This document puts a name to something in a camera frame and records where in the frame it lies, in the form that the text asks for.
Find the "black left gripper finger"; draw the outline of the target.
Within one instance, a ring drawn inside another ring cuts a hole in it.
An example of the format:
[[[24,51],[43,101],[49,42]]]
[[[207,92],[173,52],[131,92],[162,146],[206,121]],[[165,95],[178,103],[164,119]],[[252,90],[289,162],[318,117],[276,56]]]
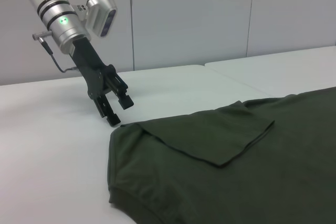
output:
[[[100,113],[102,118],[106,118],[110,126],[116,126],[121,121],[119,117],[114,113],[112,107],[105,95],[92,95],[92,99]]]
[[[104,78],[107,87],[115,94],[121,107],[126,110],[134,105],[131,97],[127,94],[128,85],[117,73],[110,73]]]

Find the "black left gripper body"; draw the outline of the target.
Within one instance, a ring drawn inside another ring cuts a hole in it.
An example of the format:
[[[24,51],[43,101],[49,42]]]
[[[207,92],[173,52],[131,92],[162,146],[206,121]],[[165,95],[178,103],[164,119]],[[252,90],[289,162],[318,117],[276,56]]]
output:
[[[90,99],[111,92],[115,67],[103,63],[87,38],[77,39],[72,44],[75,49],[71,57],[86,81]]]

